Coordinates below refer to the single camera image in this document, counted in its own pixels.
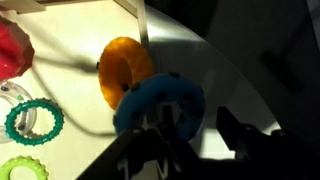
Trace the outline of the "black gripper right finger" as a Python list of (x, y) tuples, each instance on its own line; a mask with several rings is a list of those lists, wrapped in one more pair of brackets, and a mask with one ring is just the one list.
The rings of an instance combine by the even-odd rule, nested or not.
[(226, 107), (217, 109), (216, 128), (256, 180), (320, 180), (319, 156), (285, 131), (267, 135), (241, 123)]

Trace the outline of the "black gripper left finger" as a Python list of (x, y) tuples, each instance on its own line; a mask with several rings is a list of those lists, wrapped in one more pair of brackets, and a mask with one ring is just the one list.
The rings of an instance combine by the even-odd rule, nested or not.
[(129, 129), (116, 138), (76, 180), (129, 180), (156, 160), (169, 179), (200, 176), (200, 160), (189, 144), (171, 130)]

